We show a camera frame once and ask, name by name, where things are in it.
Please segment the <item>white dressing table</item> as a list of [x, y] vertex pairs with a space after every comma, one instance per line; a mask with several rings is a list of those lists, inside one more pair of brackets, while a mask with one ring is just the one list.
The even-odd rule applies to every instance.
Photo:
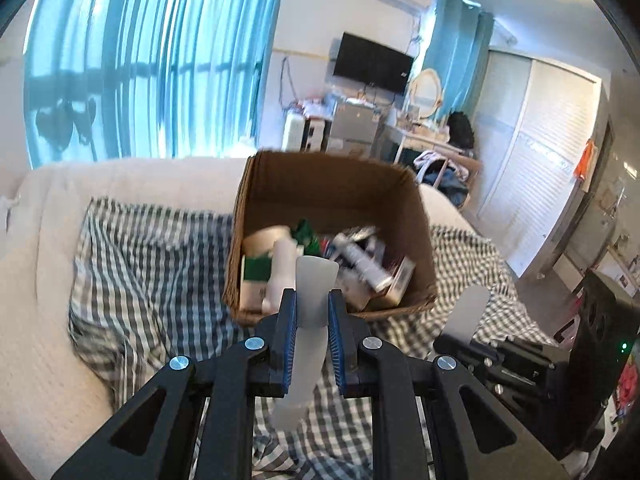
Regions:
[[401, 159], [401, 154], [406, 148], [415, 151], [431, 150], [442, 154], [446, 159], [454, 160], [457, 164], [465, 167], [470, 171], [480, 171], [483, 167], [479, 160], [473, 157], [465, 156], [462, 151], [447, 143], [439, 142], [428, 136], [419, 136], [418, 134], [410, 133], [407, 130], [398, 128], [396, 126], [386, 125], [384, 128], [386, 138], [393, 144], [397, 145], [396, 154], [393, 158], [393, 163], [398, 164]]

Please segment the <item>oval vanity mirror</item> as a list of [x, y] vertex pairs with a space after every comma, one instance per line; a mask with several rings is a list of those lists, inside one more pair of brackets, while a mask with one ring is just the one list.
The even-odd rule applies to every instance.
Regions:
[[442, 105], [442, 84], [436, 70], [426, 68], [411, 81], [409, 88], [410, 114], [417, 120], [430, 118]]

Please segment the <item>green white carton box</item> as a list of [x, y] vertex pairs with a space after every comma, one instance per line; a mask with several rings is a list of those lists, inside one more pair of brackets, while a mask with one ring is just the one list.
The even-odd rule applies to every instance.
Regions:
[[268, 255], [242, 258], [239, 303], [241, 311], [262, 312], [262, 302], [266, 296], [270, 276], [271, 258]]

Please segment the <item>wooden chair with clothes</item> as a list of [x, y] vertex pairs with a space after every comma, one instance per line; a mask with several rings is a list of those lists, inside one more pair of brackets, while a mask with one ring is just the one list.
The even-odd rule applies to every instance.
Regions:
[[482, 171], [482, 163], [465, 154], [439, 148], [422, 152], [412, 163], [416, 182], [442, 193], [457, 209], [470, 200], [472, 184]]

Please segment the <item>white purple cream tube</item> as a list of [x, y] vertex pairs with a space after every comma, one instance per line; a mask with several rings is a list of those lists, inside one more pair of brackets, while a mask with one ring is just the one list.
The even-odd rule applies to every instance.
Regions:
[[382, 292], [392, 284], [392, 276], [343, 233], [334, 236], [333, 245], [375, 292]]

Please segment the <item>silver mini fridge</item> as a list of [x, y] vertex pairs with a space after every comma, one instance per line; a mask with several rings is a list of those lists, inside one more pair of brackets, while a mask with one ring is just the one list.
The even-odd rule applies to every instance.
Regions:
[[381, 110], [368, 104], [348, 101], [338, 103], [334, 110], [326, 151], [369, 158], [378, 136]]

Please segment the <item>small white red box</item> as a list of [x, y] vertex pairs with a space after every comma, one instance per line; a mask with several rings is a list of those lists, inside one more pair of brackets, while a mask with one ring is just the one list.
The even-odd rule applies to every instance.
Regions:
[[415, 268], [416, 264], [411, 259], [403, 258], [397, 266], [393, 267], [394, 273], [390, 286], [371, 297], [368, 309], [377, 311], [398, 307], [405, 296]]

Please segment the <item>teal window curtain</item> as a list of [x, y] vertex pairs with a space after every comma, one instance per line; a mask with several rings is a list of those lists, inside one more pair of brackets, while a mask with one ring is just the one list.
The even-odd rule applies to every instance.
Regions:
[[36, 0], [32, 168], [231, 156], [257, 143], [280, 0]]

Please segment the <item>white plastic bottle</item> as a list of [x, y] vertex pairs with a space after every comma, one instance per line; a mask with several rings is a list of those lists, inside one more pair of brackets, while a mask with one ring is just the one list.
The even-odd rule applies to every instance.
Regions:
[[271, 275], [267, 283], [262, 313], [272, 315], [279, 311], [283, 292], [295, 288], [298, 249], [291, 237], [279, 238], [273, 246]]

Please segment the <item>teal curtain by wardrobe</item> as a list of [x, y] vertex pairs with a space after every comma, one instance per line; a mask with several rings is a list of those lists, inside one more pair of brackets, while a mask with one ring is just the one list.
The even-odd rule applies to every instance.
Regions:
[[442, 104], [435, 114], [472, 117], [482, 86], [494, 14], [471, 0], [436, 0], [435, 25], [423, 67], [432, 68], [442, 85]]

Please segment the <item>brown cardboard box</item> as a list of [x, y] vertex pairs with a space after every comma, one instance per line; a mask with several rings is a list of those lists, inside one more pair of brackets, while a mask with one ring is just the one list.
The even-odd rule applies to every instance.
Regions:
[[386, 245], [385, 262], [407, 257], [416, 265], [397, 307], [375, 300], [360, 318], [382, 321], [435, 307], [430, 224], [410, 170], [344, 155], [260, 151], [247, 159], [233, 211], [224, 303], [235, 322], [253, 326], [262, 319], [240, 309], [242, 241], [270, 226], [292, 228], [302, 219], [318, 234], [375, 226]]

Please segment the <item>masking tape roll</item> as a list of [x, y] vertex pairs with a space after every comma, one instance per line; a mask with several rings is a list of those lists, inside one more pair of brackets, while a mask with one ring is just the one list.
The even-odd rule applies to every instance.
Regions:
[[290, 237], [291, 230], [288, 226], [270, 226], [244, 237], [242, 249], [248, 258], [257, 258], [271, 252], [277, 240]]

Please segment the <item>checkered plaid cloth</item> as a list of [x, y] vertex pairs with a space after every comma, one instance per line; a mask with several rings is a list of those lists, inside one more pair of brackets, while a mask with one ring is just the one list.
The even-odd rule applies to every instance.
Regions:
[[[74, 261], [68, 331], [75, 353], [110, 389], [113, 408], [121, 408], [174, 356], [205, 360], [250, 336], [222, 299], [231, 228], [228, 214], [109, 198], [89, 204]], [[483, 285], [490, 299], [475, 332], [478, 341], [547, 341], [518, 300], [509, 268], [490, 240], [435, 224], [431, 242], [435, 307], [374, 322], [373, 335], [423, 359], [462, 292]], [[271, 400], [257, 401], [255, 478], [372, 476], [371, 405], [342, 398], [332, 370], [323, 371], [294, 431], [273, 429], [271, 410]]]

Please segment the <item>white bed blanket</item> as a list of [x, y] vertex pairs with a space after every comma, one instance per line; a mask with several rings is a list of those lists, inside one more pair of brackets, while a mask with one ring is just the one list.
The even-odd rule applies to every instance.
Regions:
[[252, 334], [241, 240], [301, 218], [380, 226], [432, 266], [435, 229], [464, 228], [408, 172], [328, 155], [63, 162], [26, 174], [1, 211], [1, 433], [54, 474], [174, 356]]

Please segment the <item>white louvered wardrobe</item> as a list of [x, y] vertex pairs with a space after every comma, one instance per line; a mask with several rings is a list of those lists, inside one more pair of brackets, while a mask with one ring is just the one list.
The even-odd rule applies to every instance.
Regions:
[[475, 107], [482, 165], [466, 211], [516, 276], [532, 270], [570, 198], [598, 118], [601, 78], [492, 50]]

